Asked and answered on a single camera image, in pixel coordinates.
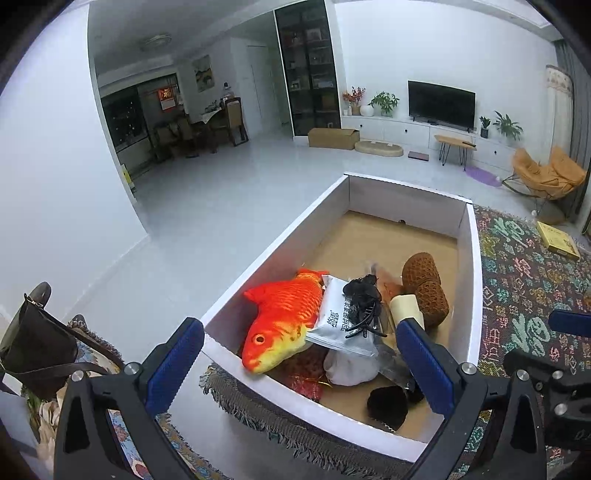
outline rug fringe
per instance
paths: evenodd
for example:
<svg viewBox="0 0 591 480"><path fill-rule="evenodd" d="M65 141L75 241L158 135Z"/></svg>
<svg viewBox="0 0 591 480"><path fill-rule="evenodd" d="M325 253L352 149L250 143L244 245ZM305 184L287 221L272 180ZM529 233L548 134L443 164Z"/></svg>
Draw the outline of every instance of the rug fringe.
<svg viewBox="0 0 591 480"><path fill-rule="evenodd" d="M272 407L269 409L261 404L264 399L255 398L254 392L216 364L200 377L199 386L204 394L211 393L222 410L241 423L266 433L269 440L291 449L294 458L304 459L325 470L368 480L390 480L402 478L411 465L342 440L334 441L324 432L324 435L316 433L314 427L304 427L307 424L298 423L295 417L290 419L287 412L275 413Z"/></svg>

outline doorway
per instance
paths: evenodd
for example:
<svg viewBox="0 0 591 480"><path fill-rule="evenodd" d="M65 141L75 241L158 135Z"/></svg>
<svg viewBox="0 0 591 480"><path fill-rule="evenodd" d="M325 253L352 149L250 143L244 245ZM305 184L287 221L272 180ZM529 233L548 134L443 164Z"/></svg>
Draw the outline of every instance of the doorway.
<svg viewBox="0 0 591 480"><path fill-rule="evenodd" d="M261 114L263 131L281 125L277 93L273 82L273 73L269 59L269 49L262 46L248 46L248 60L251 64L255 83L256 98Z"/></svg>

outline purple mat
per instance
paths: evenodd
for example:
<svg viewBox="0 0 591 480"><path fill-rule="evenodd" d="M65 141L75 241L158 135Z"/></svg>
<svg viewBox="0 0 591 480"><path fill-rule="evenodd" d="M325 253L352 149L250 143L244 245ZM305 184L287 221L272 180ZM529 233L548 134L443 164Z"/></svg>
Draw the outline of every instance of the purple mat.
<svg viewBox="0 0 591 480"><path fill-rule="evenodd" d="M469 177L472 177L474 180L479 181L485 185L490 185L491 187L500 187L501 181L497 178L497 176L489 171L482 170L478 167L466 167L466 174Z"/></svg>

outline dining table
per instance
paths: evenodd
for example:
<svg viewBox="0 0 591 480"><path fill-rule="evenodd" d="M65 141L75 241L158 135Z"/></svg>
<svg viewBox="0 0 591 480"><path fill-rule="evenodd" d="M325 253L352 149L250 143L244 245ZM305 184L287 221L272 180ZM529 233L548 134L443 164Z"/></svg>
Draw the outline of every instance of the dining table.
<svg viewBox="0 0 591 480"><path fill-rule="evenodd" d="M218 143L210 121L219 115L223 115L223 108L218 107L213 111L202 113L197 121L191 123L191 128L194 131L205 135L207 145L211 148L212 153L217 152Z"/></svg>

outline yellow box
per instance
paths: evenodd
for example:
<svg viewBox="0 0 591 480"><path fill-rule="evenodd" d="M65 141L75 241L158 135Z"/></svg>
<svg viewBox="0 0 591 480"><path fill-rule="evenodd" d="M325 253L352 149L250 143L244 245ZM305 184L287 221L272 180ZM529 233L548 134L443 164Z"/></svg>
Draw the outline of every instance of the yellow box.
<svg viewBox="0 0 591 480"><path fill-rule="evenodd" d="M542 237L542 243L548 250L573 260L580 260L579 250L569 234L542 222L537 222L536 227Z"/></svg>

